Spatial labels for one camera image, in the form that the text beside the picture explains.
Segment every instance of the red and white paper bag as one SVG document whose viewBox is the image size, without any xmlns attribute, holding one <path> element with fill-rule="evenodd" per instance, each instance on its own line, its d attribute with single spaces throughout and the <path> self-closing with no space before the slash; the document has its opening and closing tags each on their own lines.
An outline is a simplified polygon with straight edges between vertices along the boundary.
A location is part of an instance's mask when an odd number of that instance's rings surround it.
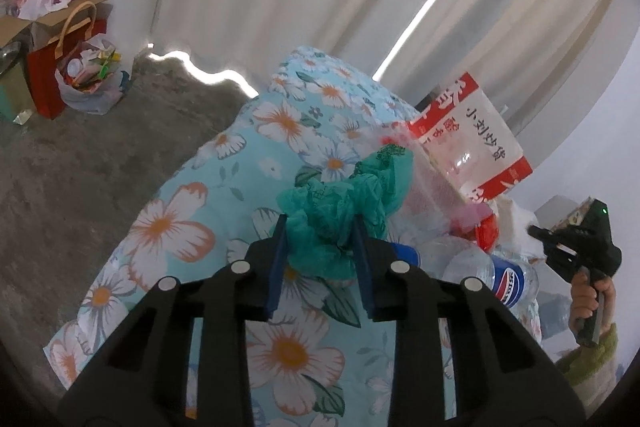
<svg viewBox="0 0 640 427">
<path fill-rule="evenodd" d="M 491 200 L 532 173 L 522 147 L 468 73 L 409 129 L 449 182 L 472 201 Z"/>
</svg>

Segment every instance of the device handle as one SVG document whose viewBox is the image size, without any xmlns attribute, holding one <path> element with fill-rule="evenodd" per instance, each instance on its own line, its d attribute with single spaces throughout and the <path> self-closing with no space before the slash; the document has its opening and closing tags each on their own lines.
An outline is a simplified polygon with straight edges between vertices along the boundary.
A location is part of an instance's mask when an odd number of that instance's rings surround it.
<svg viewBox="0 0 640 427">
<path fill-rule="evenodd" d="M 591 287 L 594 282 L 605 279 L 607 276 L 597 269 L 589 270 L 586 266 L 582 266 L 580 271 L 587 275 L 587 282 Z M 604 316 L 604 293 L 596 290 L 596 300 L 598 301 L 598 309 L 588 319 L 577 320 L 577 333 L 575 341 L 581 346 L 593 347 L 600 343 L 600 328 L 602 327 L 602 318 Z"/>
</svg>

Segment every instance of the human hand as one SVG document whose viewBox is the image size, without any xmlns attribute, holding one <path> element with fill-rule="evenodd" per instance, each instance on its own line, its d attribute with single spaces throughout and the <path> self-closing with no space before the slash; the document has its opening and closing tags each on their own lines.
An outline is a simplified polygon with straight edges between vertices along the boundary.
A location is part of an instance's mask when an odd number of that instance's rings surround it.
<svg viewBox="0 0 640 427">
<path fill-rule="evenodd" d="M 611 277 L 593 284 L 604 295 L 604 309 L 600 336 L 609 333 L 613 313 L 616 307 L 616 288 Z M 589 285 L 587 274 L 578 272 L 571 281 L 571 312 L 569 314 L 569 329 L 575 334 L 580 331 L 578 319 L 588 319 L 598 309 L 596 291 Z"/>
</svg>

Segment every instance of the bag handle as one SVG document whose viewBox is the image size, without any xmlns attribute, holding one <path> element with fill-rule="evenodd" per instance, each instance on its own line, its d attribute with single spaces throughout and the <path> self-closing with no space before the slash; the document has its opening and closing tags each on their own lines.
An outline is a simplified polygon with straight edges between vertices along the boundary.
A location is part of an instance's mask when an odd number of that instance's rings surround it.
<svg viewBox="0 0 640 427">
<path fill-rule="evenodd" d="M 65 25 L 62 27 L 62 32 L 60 33 L 60 42 L 58 42 L 58 45 L 56 46 L 56 51 L 54 53 L 54 57 L 56 57 L 56 60 L 60 60 L 60 58 L 62 58 L 62 54 L 63 54 L 62 47 L 65 45 L 65 36 L 69 30 L 71 21 L 82 10 L 84 10 L 85 8 L 91 8 L 91 7 L 93 7 L 94 9 L 91 19 L 87 18 L 83 20 L 81 23 L 74 25 L 74 30 L 76 30 L 84 26 L 87 22 L 90 22 L 89 27 L 86 29 L 86 32 L 84 33 L 84 40 L 87 41 L 91 38 L 92 33 L 94 31 L 95 20 L 98 17 L 98 8 L 91 1 L 85 1 L 83 3 L 80 3 L 78 6 L 76 6 L 76 8 L 71 12 L 69 17 L 66 18 Z"/>
</svg>

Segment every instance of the concrete floor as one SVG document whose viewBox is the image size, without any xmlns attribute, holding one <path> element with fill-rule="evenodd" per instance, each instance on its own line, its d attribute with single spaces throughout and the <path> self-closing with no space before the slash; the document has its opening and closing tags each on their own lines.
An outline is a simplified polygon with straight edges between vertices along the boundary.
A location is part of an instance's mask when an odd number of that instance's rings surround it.
<svg viewBox="0 0 640 427">
<path fill-rule="evenodd" d="M 42 352 L 147 200 L 228 127 L 246 95 L 205 86 L 176 59 L 139 59 L 105 116 L 0 124 L 0 340 L 50 409 L 64 388 Z"/>
</svg>

